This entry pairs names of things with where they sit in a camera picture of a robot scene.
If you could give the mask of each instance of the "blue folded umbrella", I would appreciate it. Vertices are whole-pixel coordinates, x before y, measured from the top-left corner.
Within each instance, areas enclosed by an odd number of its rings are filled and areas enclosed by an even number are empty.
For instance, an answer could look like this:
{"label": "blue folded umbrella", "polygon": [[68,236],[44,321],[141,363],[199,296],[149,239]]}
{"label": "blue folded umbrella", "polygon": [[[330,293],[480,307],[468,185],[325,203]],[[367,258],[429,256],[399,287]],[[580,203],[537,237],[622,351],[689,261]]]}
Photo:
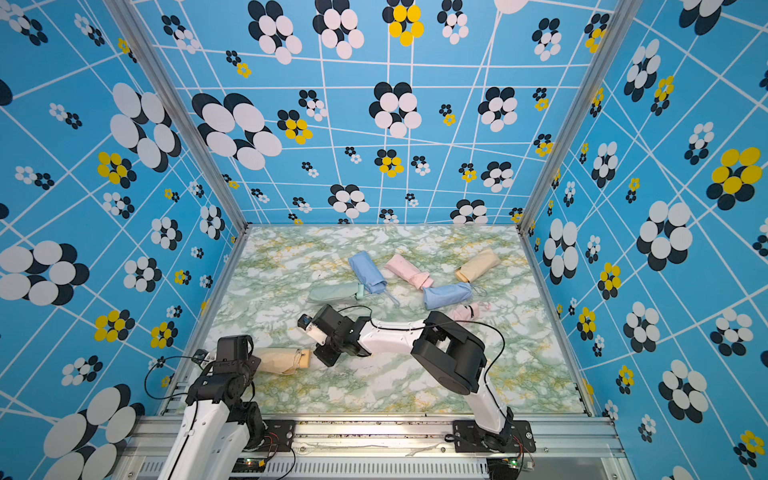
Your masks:
{"label": "blue folded umbrella", "polygon": [[472,287],[469,283],[427,287],[424,290],[424,307],[427,310],[453,305],[472,298]]}
{"label": "blue folded umbrella", "polygon": [[360,283],[366,286],[366,290],[370,293],[384,293],[399,306],[400,302],[387,291],[387,282],[384,280],[382,273],[379,272],[379,268],[373,260],[371,260],[368,252],[360,252],[356,255],[352,255],[349,258],[349,266],[355,271]]}

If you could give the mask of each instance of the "black dot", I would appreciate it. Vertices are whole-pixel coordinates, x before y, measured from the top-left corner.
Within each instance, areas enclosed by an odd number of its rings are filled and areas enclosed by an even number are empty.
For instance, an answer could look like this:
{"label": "black dot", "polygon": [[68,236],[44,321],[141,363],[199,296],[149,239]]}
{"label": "black dot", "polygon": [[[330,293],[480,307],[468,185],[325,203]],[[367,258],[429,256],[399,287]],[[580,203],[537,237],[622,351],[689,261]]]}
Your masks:
{"label": "black dot", "polygon": [[733,350],[733,353],[736,353],[738,356],[746,355],[746,347],[741,342],[734,343],[731,346],[731,349]]}
{"label": "black dot", "polygon": [[676,418],[678,420],[682,420],[682,419],[685,418],[685,412],[683,411],[682,408],[677,406],[677,404],[675,402],[670,401],[669,405],[668,405],[668,408],[669,408],[670,413],[672,414],[672,416],[674,418]]}
{"label": "black dot", "polygon": [[733,208],[733,206],[736,205],[736,198],[734,198],[731,194],[724,194],[722,197],[717,199],[717,206],[721,210],[730,210]]}
{"label": "black dot", "polygon": [[730,356],[731,354],[731,348],[725,343],[721,343],[717,346],[717,349],[720,351],[720,353],[723,354],[723,356]]}

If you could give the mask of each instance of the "blue patterned wall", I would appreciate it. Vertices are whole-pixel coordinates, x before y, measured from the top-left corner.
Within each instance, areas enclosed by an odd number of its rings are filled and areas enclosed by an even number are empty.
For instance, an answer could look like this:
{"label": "blue patterned wall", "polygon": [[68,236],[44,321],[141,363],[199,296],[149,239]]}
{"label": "blue patterned wall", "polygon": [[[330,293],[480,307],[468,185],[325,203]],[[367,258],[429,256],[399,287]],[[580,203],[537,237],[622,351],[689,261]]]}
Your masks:
{"label": "blue patterned wall", "polygon": [[237,233],[100,1],[0,20],[0,478],[103,478]]}
{"label": "blue patterned wall", "polygon": [[768,5],[645,0],[528,231],[637,478],[766,478]]}
{"label": "blue patterned wall", "polygon": [[134,7],[249,221],[511,223],[616,3]]}

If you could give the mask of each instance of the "wire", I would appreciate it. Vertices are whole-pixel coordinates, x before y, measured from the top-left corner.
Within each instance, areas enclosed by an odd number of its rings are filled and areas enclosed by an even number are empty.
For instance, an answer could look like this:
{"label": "wire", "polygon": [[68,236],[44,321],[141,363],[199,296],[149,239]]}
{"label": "wire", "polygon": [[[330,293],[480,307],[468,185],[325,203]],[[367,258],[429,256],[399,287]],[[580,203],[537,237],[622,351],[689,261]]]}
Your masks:
{"label": "wire", "polygon": [[174,393],[174,394],[171,394],[169,396],[156,397],[156,396],[152,395],[151,393],[149,393],[149,390],[147,390],[147,380],[149,379],[149,374],[152,373],[152,370],[154,370],[156,367],[157,368],[162,368],[162,366],[165,365],[166,361],[168,361],[170,359],[192,359],[192,360],[194,360],[194,357],[192,357],[192,356],[185,356],[185,355],[176,355],[176,356],[169,356],[169,357],[166,357],[166,358],[163,358],[163,359],[157,359],[156,363],[152,366],[152,368],[149,369],[149,372],[147,372],[147,375],[144,377],[144,392],[146,392],[147,395],[151,399],[165,400],[165,399],[169,399],[169,398],[172,398],[172,397],[175,397],[175,396],[186,395],[186,394],[189,393],[189,392]]}
{"label": "wire", "polygon": [[[191,432],[194,428],[194,422],[197,419],[197,399],[194,400],[194,415],[192,415],[192,423],[190,424],[188,432]],[[191,435],[187,435],[186,438],[184,438],[184,443],[181,444],[181,450],[179,450],[179,454],[176,455],[176,461],[174,462],[174,466],[170,469],[170,473],[168,474],[168,478],[173,478],[174,476],[174,470],[176,469],[176,465],[179,463],[179,458],[181,458],[182,452],[184,452],[184,447],[187,446],[187,441],[190,439]]]}
{"label": "wire", "polygon": [[523,460],[525,460],[525,447],[523,446],[523,442],[520,441],[519,438],[512,436],[513,439],[518,441],[518,445],[520,445],[520,453],[518,453],[518,462],[520,462],[520,469],[523,468]]}
{"label": "wire", "polygon": [[293,467],[296,466],[296,452],[293,451],[293,447],[288,447],[288,448],[290,449],[290,452],[293,453],[293,464],[288,469],[288,472],[286,472],[285,475],[283,475],[282,477],[278,478],[277,480],[283,480],[283,478],[287,477],[288,474],[290,474],[293,471]]}
{"label": "wire", "polygon": [[395,330],[397,332],[407,332],[407,331],[410,331],[410,330],[423,330],[425,328],[432,328],[433,326],[450,325],[451,323],[474,323],[475,325],[487,326],[489,329],[493,329],[494,331],[496,331],[496,333],[498,333],[499,336],[502,338],[502,349],[499,350],[498,355],[496,355],[496,357],[493,359],[491,364],[488,365],[488,368],[485,369],[485,374],[482,377],[482,381],[485,384],[485,388],[488,389],[488,393],[491,395],[491,399],[493,400],[493,403],[496,405],[496,409],[502,414],[502,417],[506,419],[507,418],[506,412],[503,412],[502,408],[500,406],[498,406],[498,402],[496,402],[496,396],[493,394],[493,391],[491,391],[491,386],[488,384],[488,372],[491,370],[491,367],[493,367],[493,364],[496,363],[496,360],[498,360],[498,358],[500,356],[502,356],[502,353],[504,353],[504,349],[507,346],[507,342],[506,342],[506,340],[504,338],[504,334],[501,332],[501,330],[497,329],[493,325],[488,325],[487,323],[483,323],[483,322],[476,322],[474,320],[452,320],[451,322],[446,322],[446,323],[436,323],[436,324],[433,324],[433,325],[417,326],[416,328],[412,328],[412,329],[390,329],[390,328],[385,328],[385,327],[382,327],[382,326],[377,326],[373,321],[371,321],[371,325],[373,325],[377,329],[381,329],[381,330]]}
{"label": "wire", "polygon": [[341,310],[337,310],[336,313],[343,312],[344,310],[349,310],[351,308],[367,308],[371,315],[373,315],[373,310],[371,310],[371,307],[366,305],[352,305],[352,306],[346,306],[342,308]]}

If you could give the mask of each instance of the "pink folded umbrella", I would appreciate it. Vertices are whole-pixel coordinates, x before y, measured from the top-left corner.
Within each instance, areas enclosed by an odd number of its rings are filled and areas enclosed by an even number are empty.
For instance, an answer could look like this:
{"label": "pink folded umbrella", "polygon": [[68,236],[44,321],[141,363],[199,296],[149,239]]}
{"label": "pink folded umbrella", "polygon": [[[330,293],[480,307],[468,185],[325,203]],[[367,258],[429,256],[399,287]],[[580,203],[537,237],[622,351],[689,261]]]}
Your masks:
{"label": "pink folded umbrella", "polygon": [[450,317],[450,319],[454,322],[458,322],[459,320],[474,320],[479,316],[480,304],[477,302],[470,305],[459,305],[448,314],[448,317]]}
{"label": "pink folded umbrella", "polygon": [[384,267],[418,289],[432,286],[429,272],[422,272],[398,253]]}

